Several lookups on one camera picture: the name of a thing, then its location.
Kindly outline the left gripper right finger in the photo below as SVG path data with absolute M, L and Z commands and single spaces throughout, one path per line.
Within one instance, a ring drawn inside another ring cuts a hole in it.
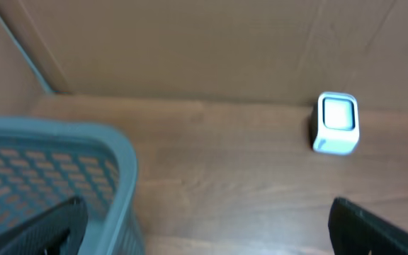
M 334 199 L 328 228 L 336 255 L 408 254 L 408 232 L 346 198 Z

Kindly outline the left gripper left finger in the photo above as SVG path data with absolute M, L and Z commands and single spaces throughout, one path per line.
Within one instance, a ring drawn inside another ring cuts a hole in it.
M 0 234 L 0 255 L 75 255 L 88 224 L 86 202 L 74 196 Z

